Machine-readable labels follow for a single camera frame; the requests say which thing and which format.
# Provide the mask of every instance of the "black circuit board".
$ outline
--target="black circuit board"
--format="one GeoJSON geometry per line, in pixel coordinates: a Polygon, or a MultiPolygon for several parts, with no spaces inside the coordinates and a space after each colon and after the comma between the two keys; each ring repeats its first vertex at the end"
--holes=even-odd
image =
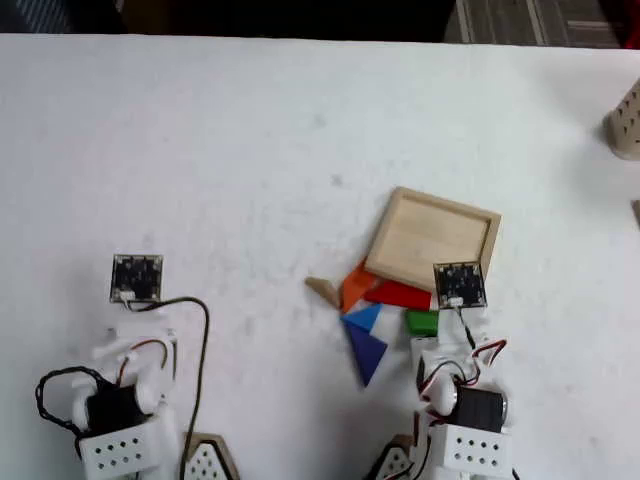
{"type": "Polygon", "coordinates": [[[121,294],[125,292],[131,302],[158,302],[161,283],[162,255],[113,256],[109,295],[112,303],[122,302],[121,294]]]}
{"type": "Polygon", "coordinates": [[[438,263],[433,266],[441,310],[486,307],[482,268],[478,262],[438,263]]]}

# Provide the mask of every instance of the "white table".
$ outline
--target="white table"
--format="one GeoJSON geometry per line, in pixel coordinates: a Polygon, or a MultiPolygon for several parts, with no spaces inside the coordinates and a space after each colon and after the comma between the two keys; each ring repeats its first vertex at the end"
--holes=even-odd
{"type": "MultiPolygon", "coordinates": [[[[243,478],[361,478],[411,429],[407,339],[386,309],[390,349],[360,389],[302,280],[350,270],[396,185],[503,214],[485,328],[510,342],[522,478],[637,471],[640,164],[597,133],[635,52],[2,36],[0,68],[7,478],[81,477],[33,389],[128,318],[107,302],[114,252],[164,254],[164,297],[209,303],[197,429],[243,478]]],[[[169,315],[186,424],[201,318],[169,315]]]]}

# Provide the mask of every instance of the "gray carpet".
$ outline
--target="gray carpet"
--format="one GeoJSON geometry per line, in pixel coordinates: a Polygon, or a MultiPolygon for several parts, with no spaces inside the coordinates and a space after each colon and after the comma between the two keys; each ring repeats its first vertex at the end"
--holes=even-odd
{"type": "Polygon", "coordinates": [[[598,0],[456,0],[444,41],[620,48],[620,3],[604,0],[605,15],[598,0]]]}

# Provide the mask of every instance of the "wire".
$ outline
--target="wire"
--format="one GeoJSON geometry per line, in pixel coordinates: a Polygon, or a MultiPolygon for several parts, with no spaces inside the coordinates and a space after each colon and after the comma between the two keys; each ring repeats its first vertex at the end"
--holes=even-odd
{"type": "Polygon", "coordinates": [[[431,450],[431,437],[427,437],[427,451],[424,454],[424,459],[422,460],[422,465],[420,466],[420,470],[418,470],[418,474],[413,477],[411,480],[417,480],[418,478],[420,478],[420,475],[422,475],[422,472],[424,471],[424,467],[427,464],[427,459],[429,458],[429,451],[431,450]]]}
{"type": "Polygon", "coordinates": [[[469,330],[469,327],[467,326],[466,322],[464,321],[464,318],[462,318],[462,312],[460,311],[460,307],[456,307],[455,310],[456,310],[456,313],[458,314],[458,317],[460,317],[460,321],[462,322],[462,326],[464,327],[464,332],[467,335],[467,341],[469,342],[469,345],[471,345],[471,349],[475,350],[476,349],[476,341],[473,339],[473,336],[471,335],[471,330],[469,330]]]}
{"type": "MultiPolygon", "coordinates": [[[[129,350],[137,350],[138,348],[144,347],[145,345],[149,345],[150,343],[158,343],[162,345],[164,355],[162,357],[162,363],[160,364],[160,368],[164,369],[164,366],[167,364],[167,358],[169,357],[169,350],[167,349],[167,345],[162,340],[158,340],[157,338],[144,340],[140,343],[136,343],[129,350]]],[[[129,357],[125,357],[124,361],[122,362],[122,365],[120,366],[120,372],[118,373],[118,380],[116,381],[117,386],[120,386],[120,384],[122,383],[122,377],[124,376],[124,368],[127,366],[128,363],[129,363],[129,357]]],[[[174,371],[174,378],[175,378],[175,357],[174,357],[173,371],[174,371]]]]}
{"type": "Polygon", "coordinates": [[[478,355],[479,355],[481,352],[484,352],[484,351],[486,351],[486,350],[491,350],[491,349],[495,348],[495,351],[493,352],[493,354],[491,355],[491,358],[489,359],[489,365],[492,365],[492,364],[493,364],[493,361],[496,359],[496,357],[498,356],[498,354],[499,354],[499,353],[502,351],[502,349],[503,349],[504,347],[506,347],[506,346],[507,346],[507,341],[506,341],[506,340],[504,340],[504,339],[503,339],[503,340],[498,340],[497,342],[493,342],[493,343],[490,343],[489,345],[484,345],[484,346],[482,346],[482,347],[478,348],[477,350],[475,350],[475,351],[471,354],[471,356],[472,356],[472,357],[476,357],[476,358],[477,358],[477,357],[478,357],[478,355]]]}
{"type": "Polygon", "coordinates": [[[458,368],[458,370],[460,371],[460,374],[462,375],[462,381],[464,383],[467,382],[467,377],[464,374],[464,370],[462,369],[460,364],[458,364],[457,362],[455,362],[453,360],[445,360],[444,362],[440,363],[436,368],[434,368],[431,371],[431,373],[429,374],[429,376],[425,379],[425,381],[420,384],[420,388],[418,389],[419,392],[420,392],[420,396],[422,396],[424,391],[429,387],[429,385],[431,385],[431,382],[433,381],[436,373],[438,373],[438,370],[440,370],[445,365],[455,365],[458,368]]]}
{"type": "Polygon", "coordinates": [[[145,345],[149,345],[150,343],[157,343],[162,346],[162,349],[164,351],[164,356],[162,357],[162,363],[160,364],[160,368],[164,368],[164,366],[167,364],[167,358],[169,358],[169,350],[167,350],[167,345],[162,340],[158,340],[157,338],[144,340],[140,343],[136,343],[133,347],[131,347],[131,350],[137,350],[138,348],[144,347],[145,345]]]}
{"type": "Polygon", "coordinates": [[[46,385],[46,383],[52,378],[60,377],[62,375],[68,375],[71,373],[84,373],[86,375],[89,375],[95,380],[98,391],[104,388],[113,387],[114,385],[113,383],[105,379],[102,375],[100,375],[99,372],[97,372],[96,370],[93,370],[92,368],[75,366],[75,367],[67,367],[67,368],[62,368],[60,370],[50,371],[40,379],[40,381],[38,382],[38,385],[36,386],[35,394],[36,394],[36,405],[38,408],[38,413],[45,420],[55,423],[59,427],[69,430],[71,433],[73,433],[76,437],[75,443],[74,443],[76,452],[78,453],[78,456],[81,456],[79,443],[80,443],[80,439],[82,438],[82,431],[80,430],[80,428],[78,428],[71,420],[61,420],[60,418],[52,415],[44,406],[44,386],[46,385]]]}
{"type": "Polygon", "coordinates": [[[202,377],[204,375],[204,360],[207,354],[207,339],[209,338],[209,324],[210,324],[210,316],[209,316],[209,308],[207,305],[196,297],[177,297],[172,298],[171,300],[164,300],[162,302],[152,303],[151,305],[147,305],[142,308],[132,308],[128,301],[124,301],[125,307],[132,312],[150,312],[152,310],[156,310],[157,308],[161,308],[167,305],[174,305],[176,303],[195,303],[200,306],[204,312],[204,331],[202,335],[202,348],[200,350],[200,363],[198,365],[198,383],[196,387],[196,401],[193,406],[193,413],[191,414],[191,420],[189,422],[189,428],[187,430],[187,435],[184,441],[184,449],[182,450],[182,458],[180,459],[180,477],[182,480],[184,478],[184,472],[187,465],[187,455],[189,453],[189,446],[191,445],[191,437],[193,436],[193,429],[196,424],[196,418],[198,417],[198,410],[200,409],[200,397],[202,395],[202,377]]]}
{"type": "Polygon", "coordinates": [[[118,379],[116,380],[116,386],[119,387],[122,384],[122,377],[124,376],[124,367],[129,363],[129,357],[125,357],[122,365],[120,366],[120,371],[118,372],[118,379]]]}

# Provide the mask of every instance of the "wooden tangram box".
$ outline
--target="wooden tangram box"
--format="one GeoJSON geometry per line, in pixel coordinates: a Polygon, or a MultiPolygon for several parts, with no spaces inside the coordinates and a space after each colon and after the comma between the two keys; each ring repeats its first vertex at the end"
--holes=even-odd
{"type": "Polygon", "coordinates": [[[435,290],[434,263],[480,262],[486,276],[501,216],[404,187],[395,189],[365,268],[435,290]]]}

